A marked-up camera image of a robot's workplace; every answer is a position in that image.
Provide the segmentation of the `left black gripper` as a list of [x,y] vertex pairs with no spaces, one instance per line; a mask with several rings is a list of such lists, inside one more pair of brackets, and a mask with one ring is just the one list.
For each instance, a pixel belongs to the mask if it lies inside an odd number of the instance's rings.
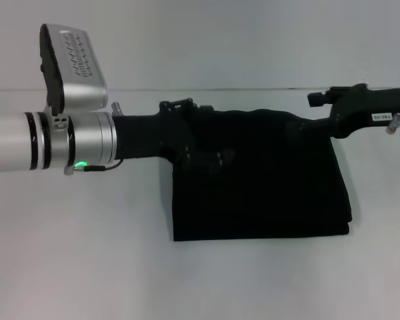
[[235,150],[199,150],[189,125],[189,117],[212,111],[212,105],[198,105],[186,98],[160,102],[154,115],[114,115],[115,158],[161,157],[185,171],[216,175],[232,163]]

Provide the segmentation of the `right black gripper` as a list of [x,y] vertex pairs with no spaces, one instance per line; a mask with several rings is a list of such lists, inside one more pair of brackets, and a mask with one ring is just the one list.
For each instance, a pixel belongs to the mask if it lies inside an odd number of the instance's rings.
[[309,93],[310,107],[332,105],[329,118],[296,119],[285,126],[286,136],[333,136],[344,139],[366,127],[386,127],[400,114],[400,88],[370,90],[366,84],[330,87]]

